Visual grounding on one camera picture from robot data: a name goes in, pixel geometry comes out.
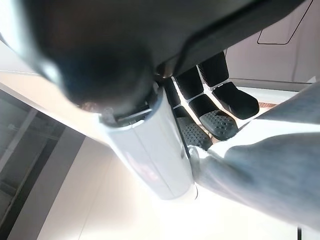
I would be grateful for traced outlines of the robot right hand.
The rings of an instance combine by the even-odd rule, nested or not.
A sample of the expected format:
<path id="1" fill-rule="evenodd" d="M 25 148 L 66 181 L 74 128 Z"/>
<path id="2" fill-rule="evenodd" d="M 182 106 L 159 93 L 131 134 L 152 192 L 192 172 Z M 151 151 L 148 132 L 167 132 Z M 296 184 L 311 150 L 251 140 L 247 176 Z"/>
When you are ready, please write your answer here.
<path id="1" fill-rule="evenodd" d="M 162 200 L 192 189 L 159 78 L 178 76 L 285 18 L 299 0 L 3 0 L 0 34 L 93 114 L 104 142 Z"/>

